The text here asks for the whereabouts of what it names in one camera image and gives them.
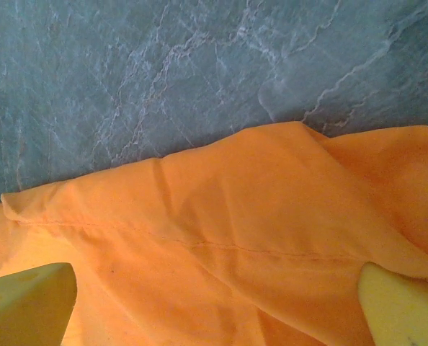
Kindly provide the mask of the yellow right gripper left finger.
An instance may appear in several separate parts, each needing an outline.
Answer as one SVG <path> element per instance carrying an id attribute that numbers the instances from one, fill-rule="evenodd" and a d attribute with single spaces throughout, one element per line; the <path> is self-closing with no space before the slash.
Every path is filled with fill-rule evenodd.
<path id="1" fill-rule="evenodd" d="M 0 277 L 0 345 L 60 345 L 76 296 L 69 263 Z"/>

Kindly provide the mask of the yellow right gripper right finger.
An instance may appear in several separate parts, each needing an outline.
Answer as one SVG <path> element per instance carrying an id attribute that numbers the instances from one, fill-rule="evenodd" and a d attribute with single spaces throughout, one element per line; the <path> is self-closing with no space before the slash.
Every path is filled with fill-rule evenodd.
<path id="1" fill-rule="evenodd" d="M 358 298 L 376 345 L 428 346 L 428 280 L 369 262 L 360 273 Z"/>

